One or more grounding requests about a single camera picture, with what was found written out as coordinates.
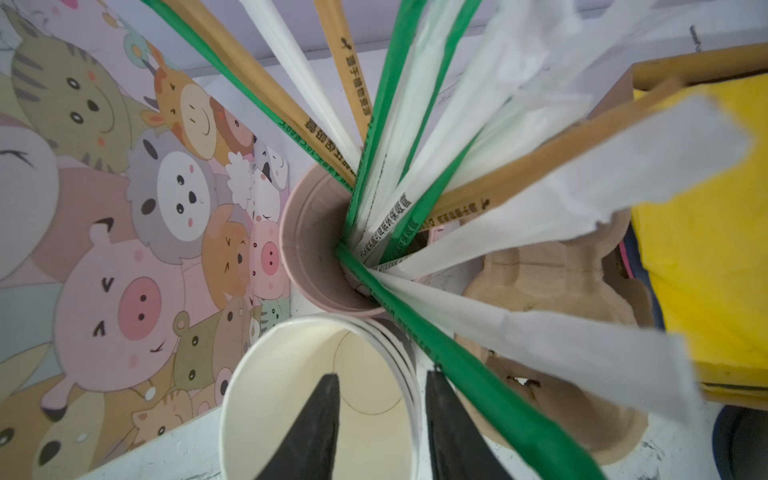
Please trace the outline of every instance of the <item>cartoon pig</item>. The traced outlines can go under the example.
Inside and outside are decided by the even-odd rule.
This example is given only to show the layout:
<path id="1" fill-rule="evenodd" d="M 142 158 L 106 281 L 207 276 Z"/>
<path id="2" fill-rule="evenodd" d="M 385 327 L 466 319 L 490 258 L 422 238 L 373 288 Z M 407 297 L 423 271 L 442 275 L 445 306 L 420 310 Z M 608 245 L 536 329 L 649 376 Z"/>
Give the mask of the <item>cartoon pig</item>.
<path id="1" fill-rule="evenodd" d="M 65 377 L 41 400 L 54 421 L 66 413 L 75 385 L 92 392 L 133 389 L 152 399 L 149 378 L 176 346 L 174 317 L 184 310 L 180 266 L 162 263 L 139 240 L 112 243 L 112 224 L 91 226 L 93 247 L 61 288 L 54 346 Z"/>
<path id="2" fill-rule="evenodd" d="M 269 220 L 253 223 L 250 234 L 250 290 L 261 299 L 275 300 L 289 296 L 288 273 L 280 256 L 278 234 L 280 226 Z"/>

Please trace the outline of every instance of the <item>stacked paper cup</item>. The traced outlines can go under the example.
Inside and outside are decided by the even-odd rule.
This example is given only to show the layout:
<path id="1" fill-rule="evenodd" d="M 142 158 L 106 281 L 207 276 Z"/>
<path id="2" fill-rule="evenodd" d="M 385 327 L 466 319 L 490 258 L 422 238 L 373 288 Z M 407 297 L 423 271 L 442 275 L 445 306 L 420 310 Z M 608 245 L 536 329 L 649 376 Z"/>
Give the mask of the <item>stacked paper cup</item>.
<path id="1" fill-rule="evenodd" d="M 388 320 L 334 313 L 276 326 L 240 361 L 223 404 L 223 477 L 256 478 L 331 372 L 341 393 L 334 479 L 415 478 L 421 402 L 413 349 Z"/>

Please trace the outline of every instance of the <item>yellow sponge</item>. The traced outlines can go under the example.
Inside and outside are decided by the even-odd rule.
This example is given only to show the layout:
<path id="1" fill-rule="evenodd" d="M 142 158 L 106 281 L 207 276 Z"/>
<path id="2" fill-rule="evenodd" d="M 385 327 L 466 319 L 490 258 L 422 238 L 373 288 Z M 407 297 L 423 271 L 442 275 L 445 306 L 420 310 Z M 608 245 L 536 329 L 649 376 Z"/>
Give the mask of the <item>yellow sponge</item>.
<path id="1" fill-rule="evenodd" d="M 632 224 L 667 331 L 686 336 L 698 379 L 768 387 L 768 75 L 699 84 L 661 107 L 693 93 L 714 98 L 753 149 L 670 202 L 637 205 Z"/>

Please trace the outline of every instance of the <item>cartoon koala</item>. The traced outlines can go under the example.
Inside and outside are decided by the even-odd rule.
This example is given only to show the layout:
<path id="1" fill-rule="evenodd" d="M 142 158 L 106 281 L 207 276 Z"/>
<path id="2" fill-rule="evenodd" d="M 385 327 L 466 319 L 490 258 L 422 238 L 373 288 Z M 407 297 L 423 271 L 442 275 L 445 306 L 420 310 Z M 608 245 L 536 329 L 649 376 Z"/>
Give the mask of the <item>cartoon koala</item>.
<path id="1" fill-rule="evenodd" d="M 245 296 L 250 284 L 250 235 L 230 221 L 234 205 L 221 205 L 208 221 L 203 238 L 203 274 L 214 304 L 224 309 L 227 296 Z"/>
<path id="2" fill-rule="evenodd" d="M 145 131 L 128 153 L 126 192 L 139 240 L 174 265 L 196 258 L 210 215 L 219 207 L 207 162 L 167 131 Z"/>

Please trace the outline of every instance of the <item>printed text on straw wrapper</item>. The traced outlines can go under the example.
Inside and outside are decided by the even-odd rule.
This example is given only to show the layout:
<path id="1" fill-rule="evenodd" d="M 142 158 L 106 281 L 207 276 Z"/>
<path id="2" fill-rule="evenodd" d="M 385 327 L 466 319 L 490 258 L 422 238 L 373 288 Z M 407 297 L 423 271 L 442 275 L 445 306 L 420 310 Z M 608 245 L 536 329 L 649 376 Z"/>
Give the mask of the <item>printed text on straw wrapper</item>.
<path id="1" fill-rule="evenodd" d="M 403 214 L 403 212 L 406 211 L 406 208 L 411 206 L 410 201 L 406 198 L 406 195 L 403 194 L 402 197 L 400 197 L 400 201 L 398 201 L 395 206 L 389 211 L 389 215 L 386 216 L 386 219 L 379 225 L 379 228 L 376 229 L 376 232 L 374 232 L 373 236 L 368 240 L 366 245 L 362 249 L 363 256 L 368 255 L 373 250 L 373 247 L 375 247 L 379 241 L 381 241 L 382 238 L 389 232 L 389 230 L 392 228 L 393 225 L 397 223 L 397 220 L 400 218 L 400 215 Z"/>

